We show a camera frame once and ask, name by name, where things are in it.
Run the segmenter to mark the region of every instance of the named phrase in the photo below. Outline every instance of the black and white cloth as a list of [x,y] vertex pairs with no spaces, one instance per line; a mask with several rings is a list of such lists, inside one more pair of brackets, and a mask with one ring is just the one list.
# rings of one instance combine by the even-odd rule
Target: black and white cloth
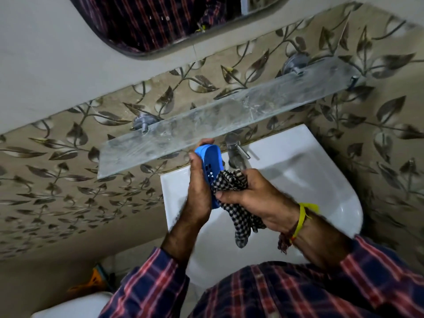
[[[240,170],[220,171],[216,180],[212,183],[212,192],[217,191],[241,191],[248,187],[246,176]],[[251,229],[257,233],[258,229],[266,229],[260,217],[251,214],[240,204],[227,204],[218,201],[219,206],[226,210],[233,220],[236,244],[239,248],[244,248],[249,240]]]

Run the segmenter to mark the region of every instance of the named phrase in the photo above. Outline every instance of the blue soap dish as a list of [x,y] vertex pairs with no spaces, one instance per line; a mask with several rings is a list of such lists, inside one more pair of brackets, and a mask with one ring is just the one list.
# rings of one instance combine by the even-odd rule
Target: blue soap dish
[[[224,170],[222,164],[221,150],[217,145],[202,145],[199,146],[195,151],[197,155],[203,161],[203,174],[205,176],[206,182],[209,184],[209,187],[212,187],[212,183],[215,181],[218,173]],[[215,199],[215,196],[212,194],[212,209],[219,208],[218,201]]]

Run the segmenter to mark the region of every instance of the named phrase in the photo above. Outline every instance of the blue plastic container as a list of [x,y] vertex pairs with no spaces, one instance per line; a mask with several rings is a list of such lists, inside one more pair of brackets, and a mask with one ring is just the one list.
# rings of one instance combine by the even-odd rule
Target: blue plastic container
[[[216,176],[222,170],[224,166],[222,165],[222,156],[221,150],[217,145],[202,145],[199,146],[195,151],[197,155],[203,161],[203,174],[205,176],[206,182],[209,184],[209,187],[212,187],[212,183],[215,181]],[[218,201],[215,199],[215,196],[212,194],[212,209],[219,208]]]

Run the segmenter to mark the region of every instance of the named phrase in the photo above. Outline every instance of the frosted glass shelf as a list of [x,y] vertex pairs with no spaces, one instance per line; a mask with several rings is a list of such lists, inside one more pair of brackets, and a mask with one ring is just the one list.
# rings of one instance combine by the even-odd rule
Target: frosted glass shelf
[[303,74],[285,74],[211,104],[105,142],[100,148],[98,178],[188,148],[348,88],[357,74],[339,58],[324,58]]

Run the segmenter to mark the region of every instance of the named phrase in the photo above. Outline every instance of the sink basin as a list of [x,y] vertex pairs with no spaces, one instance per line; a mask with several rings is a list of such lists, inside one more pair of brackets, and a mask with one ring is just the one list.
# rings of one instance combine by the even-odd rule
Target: sink basin
[[[358,197],[341,171],[305,125],[263,138],[243,148],[252,157],[249,167],[261,171],[275,187],[298,202],[314,203],[336,228],[353,237],[359,233],[363,214]],[[228,155],[222,154],[228,167]],[[182,209],[189,185],[189,166],[161,176],[168,229]],[[234,225],[222,208],[212,210],[200,230],[187,267],[191,282],[209,288],[247,265],[265,261],[307,263],[295,247],[287,255],[277,249],[278,232],[259,230],[240,249]]]

